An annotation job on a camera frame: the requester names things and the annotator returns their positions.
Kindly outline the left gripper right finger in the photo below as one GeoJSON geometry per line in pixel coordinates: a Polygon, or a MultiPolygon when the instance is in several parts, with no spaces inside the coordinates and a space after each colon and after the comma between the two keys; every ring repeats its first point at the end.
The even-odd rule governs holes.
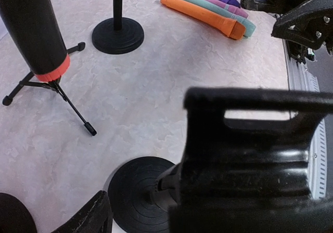
{"type": "Polygon", "coordinates": [[[308,179],[332,94],[192,87],[170,232],[331,232],[332,198],[308,179]]]}

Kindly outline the teal microphone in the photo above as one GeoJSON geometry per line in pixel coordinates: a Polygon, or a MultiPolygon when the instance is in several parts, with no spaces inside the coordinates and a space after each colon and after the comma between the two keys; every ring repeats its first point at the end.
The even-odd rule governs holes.
{"type": "Polygon", "coordinates": [[[226,10],[224,8],[221,8],[221,7],[219,7],[215,4],[212,4],[208,1],[205,1],[205,0],[184,0],[184,1],[187,1],[187,2],[190,2],[190,3],[195,4],[197,6],[203,7],[205,9],[210,10],[210,11],[212,11],[216,14],[219,14],[223,17],[237,20],[239,23],[244,25],[245,28],[246,28],[245,37],[251,37],[253,35],[253,33],[255,32],[255,30],[256,30],[255,24],[252,23],[247,18],[244,18],[244,17],[239,16],[239,15],[235,15],[235,14],[229,12],[228,10],[226,10]]]}

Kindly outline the teal mic round stand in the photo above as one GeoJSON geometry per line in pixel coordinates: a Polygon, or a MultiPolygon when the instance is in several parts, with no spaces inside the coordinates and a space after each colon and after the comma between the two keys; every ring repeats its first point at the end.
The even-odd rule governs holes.
{"type": "Polygon", "coordinates": [[[37,232],[25,205],[7,193],[1,193],[1,232],[37,232]]]}

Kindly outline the orange microphone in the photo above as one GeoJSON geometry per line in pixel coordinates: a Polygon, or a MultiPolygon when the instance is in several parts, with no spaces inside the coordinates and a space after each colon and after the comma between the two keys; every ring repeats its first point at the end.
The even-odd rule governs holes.
{"type": "Polygon", "coordinates": [[[218,29],[225,36],[234,40],[240,40],[245,35],[245,26],[235,19],[223,17],[184,0],[160,0],[160,2],[168,8],[174,9],[218,29]]]}

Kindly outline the pink microphone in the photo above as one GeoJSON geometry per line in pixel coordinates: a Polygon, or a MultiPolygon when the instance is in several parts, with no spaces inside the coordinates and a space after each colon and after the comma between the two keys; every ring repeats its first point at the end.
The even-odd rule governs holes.
{"type": "Polygon", "coordinates": [[[215,4],[215,5],[217,5],[217,6],[221,7],[221,8],[224,8],[224,9],[228,10],[229,12],[231,12],[231,13],[233,13],[235,15],[239,15],[239,16],[242,16],[244,18],[248,18],[248,16],[249,16],[241,8],[238,8],[238,7],[233,6],[233,5],[229,5],[229,4],[224,3],[224,2],[222,2],[220,0],[205,0],[205,1],[208,1],[208,2],[210,2],[212,4],[215,4]]]}

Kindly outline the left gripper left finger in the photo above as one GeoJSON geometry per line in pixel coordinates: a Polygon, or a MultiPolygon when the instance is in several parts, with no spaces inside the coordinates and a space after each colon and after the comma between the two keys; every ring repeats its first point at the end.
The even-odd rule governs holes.
{"type": "Polygon", "coordinates": [[[66,223],[53,232],[112,232],[113,213],[106,191],[97,192],[66,223]]]}

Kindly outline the orange mic round stand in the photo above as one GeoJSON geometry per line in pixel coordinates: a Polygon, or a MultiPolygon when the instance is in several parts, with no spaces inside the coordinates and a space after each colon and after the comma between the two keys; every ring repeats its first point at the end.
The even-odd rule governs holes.
{"type": "Polygon", "coordinates": [[[140,157],[114,173],[108,196],[113,219],[125,232],[169,232],[168,208],[177,204],[177,164],[140,157]]]}

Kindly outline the glitter mic round stand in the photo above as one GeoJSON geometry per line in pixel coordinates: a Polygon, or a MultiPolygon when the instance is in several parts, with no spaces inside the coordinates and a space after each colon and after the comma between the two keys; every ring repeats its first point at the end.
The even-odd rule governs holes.
{"type": "Polygon", "coordinates": [[[132,52],[144,41],[143,27],[137,21],[122,16],[123,0],[113,0],[113,17],[100,22],[92,32],[94,47],[106,54],[132,52]]]}

